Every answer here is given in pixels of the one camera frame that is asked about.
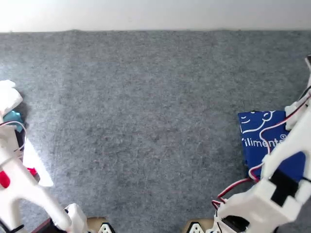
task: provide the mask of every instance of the white cartoon drawing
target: white cartoon drawing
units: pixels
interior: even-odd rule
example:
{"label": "white cartoon drawing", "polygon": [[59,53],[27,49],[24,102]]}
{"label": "white cartoon drawing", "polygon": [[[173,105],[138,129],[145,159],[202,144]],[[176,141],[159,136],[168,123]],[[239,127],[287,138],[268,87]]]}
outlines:
{"label": "white cartoon drawing", "polygon": [[251,122],[251,119],[247,119],[247,116],[242,116],[241,117],[241,124],[240,124],[241,133],[244,134],[247,132],[255,132],[255,131],[260,130],[266,122],[268,122],[272,119],[274,112],[275,111],[260,112],[260,113],[263,113],[262,118],[261,118],[262,122],[258,121],[258,123],[257,123],[258,126],[254,129],[247,129],[247,123]]}

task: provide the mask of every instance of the gray felt mat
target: gray felt mat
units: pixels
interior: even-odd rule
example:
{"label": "gray felt mat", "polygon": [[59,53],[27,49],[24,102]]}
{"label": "gray felt mat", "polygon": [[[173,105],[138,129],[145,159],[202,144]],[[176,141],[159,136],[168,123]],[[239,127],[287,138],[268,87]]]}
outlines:
{"label": "gray felt mat", "polygon": [[[177,233],[244,176],[237,113],[279,110],[307,84],[311,32],[0,34],[29,140],[62,205],[119,233]],[[46,218],[23,203],[27,227]],[[280,232],[310,231],[311,203]]]}

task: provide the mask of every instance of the black wire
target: black wire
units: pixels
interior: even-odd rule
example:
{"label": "black wire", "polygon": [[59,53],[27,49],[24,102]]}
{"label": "black wire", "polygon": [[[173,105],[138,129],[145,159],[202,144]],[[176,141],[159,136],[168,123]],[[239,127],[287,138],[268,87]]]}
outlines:
{"label": "black wire", "polygon": [[221,229],[220,226],[219,226],[219,223],[217,223],[217,226],[218,226],[218,228],[219,228],[219,230],[220,230],[220,233],[223,233],[222,229]]}
{"label": "black wire", "polygon": [[0,227],[2,227],[2,229],[5,231],[5,233],[16,233],[18,232],[20,229],[24,228],[24,225],[20,225],[18,227],[16,227],[13,230],[9,230],[8,227],[0,220]]}
{"label": "black wire", "polygon": [[6,232],[9,233],[10,230],[7,228],[7,226],[0,220],[0,226],[2,227],[2,229]]}
{"label": "black wire", "polygon": [[217,223],[217,225],[218,225],[218,228],[219,228],[219,230],[220,230],[220,233],[223,233],[222,229],[221,229],[220,226],[219,226],[219,223]]}
{"label": "black wire", "polygon": [[304,97],[310,89],[311,89],[311,86],[309,86],[306,90],[304,90],[303,93],[301,94],[299,100],[301,100],[301,98]]}

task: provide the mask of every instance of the blue packaging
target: blue packaging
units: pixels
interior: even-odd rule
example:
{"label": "blue packaging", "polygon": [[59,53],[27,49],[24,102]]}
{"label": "blue packaging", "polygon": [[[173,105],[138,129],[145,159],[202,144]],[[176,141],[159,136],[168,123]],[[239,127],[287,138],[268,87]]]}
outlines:
{"label": "blue packaging", "polygon": [[[284,111],[253,111],[238,114],[241,130],[241,141],[245,164],[252,168],[261,163],[267,154],[267,144],[259,138],[259,133],[263,129],[273,126],[285,119]],[[262,137],[268,141],[273,150],[275,146],[282,143],[289,131],[285,130],[285,124],[276,128],[266,130]],[[305,155],[299,152],[281,163],[279,169],[295,181],[301,180],[305,166]],[[261,169],[255,171],[255,175],[260,177]]]}

